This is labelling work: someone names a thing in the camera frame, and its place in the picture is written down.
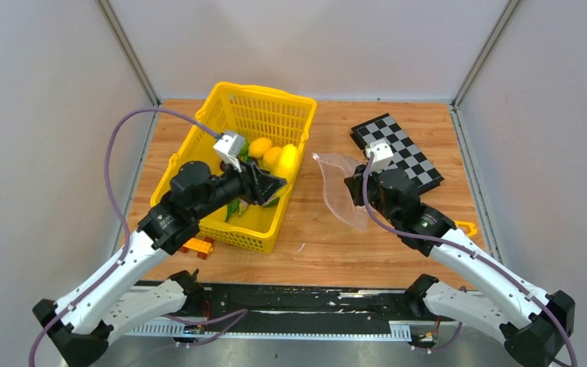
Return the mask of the clear zip top bag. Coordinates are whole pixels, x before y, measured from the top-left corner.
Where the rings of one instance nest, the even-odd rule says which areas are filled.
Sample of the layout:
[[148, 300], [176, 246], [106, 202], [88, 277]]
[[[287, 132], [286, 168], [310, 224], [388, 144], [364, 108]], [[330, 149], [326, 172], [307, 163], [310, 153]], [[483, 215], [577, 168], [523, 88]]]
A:
[[312, 153], [323, 177], [323, 199], [330, 212], [341, 222], [365, 231], [369, 216], [363, 206], [356, 206], [344, 179], [355, 173], [361, 161], [338, 153]]

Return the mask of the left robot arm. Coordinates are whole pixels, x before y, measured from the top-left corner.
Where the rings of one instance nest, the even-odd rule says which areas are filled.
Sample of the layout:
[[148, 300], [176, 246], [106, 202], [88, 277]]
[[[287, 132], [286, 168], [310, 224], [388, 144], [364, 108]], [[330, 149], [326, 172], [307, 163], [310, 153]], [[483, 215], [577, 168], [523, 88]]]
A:
[[40, 300], [33, 313], [69, 366], [90, 366], [128, 331], [164, 314], [198, 314], [203, 286], [180, 271], [126, 301], [120, 298], [149, 270], [174, 255], [199, 233], [202, 219], [235, 199], [264, 205], [287, 180], [254, 161], [227, 164], [212, 174], [202, 161], [181, 166], [170, 190], [153, 206], [120, 248], [76, 290], [59, 300]]

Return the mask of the yellow plastic basket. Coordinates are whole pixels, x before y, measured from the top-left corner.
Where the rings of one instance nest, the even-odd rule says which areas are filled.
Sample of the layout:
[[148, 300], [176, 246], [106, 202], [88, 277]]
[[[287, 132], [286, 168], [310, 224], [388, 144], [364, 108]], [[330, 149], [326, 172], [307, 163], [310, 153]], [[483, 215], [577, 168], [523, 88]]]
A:
[[266, 86], [219, 82], [197, 111], [197, 121], [212, 130], [234, 131], [248, 142], [269, 138], [291, 160], [287, 185], [277, 192], [278, 203], [271, 207], [250, 206], [242, 215], [227, 215], [222, 207], [200, 223], [200, 235], [252, 251], [270, 254], [284, 221], [284, 214], [300, 170], [310, 127], [316, 113], [314, 99]]

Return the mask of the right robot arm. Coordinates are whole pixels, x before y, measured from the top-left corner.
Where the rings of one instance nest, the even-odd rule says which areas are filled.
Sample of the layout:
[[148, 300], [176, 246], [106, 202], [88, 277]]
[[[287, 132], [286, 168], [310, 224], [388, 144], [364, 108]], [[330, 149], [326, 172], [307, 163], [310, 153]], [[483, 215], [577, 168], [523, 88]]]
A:
[[456, 224], [420, 199], [415, 183], [401, 169], [376, 172], [357, 166], [344, 179], [352, 202], [409, 248], [460, 274], [478, 296], [422, 274], [409, 287], [407, 312], [416, 319], [431, 313], [464, 323], [503, 345], [522, 366], [569, 365], [579, 360], [570, 337], [575, 301], [564, 291], [549, 293], [510, 271], [480, 249]]

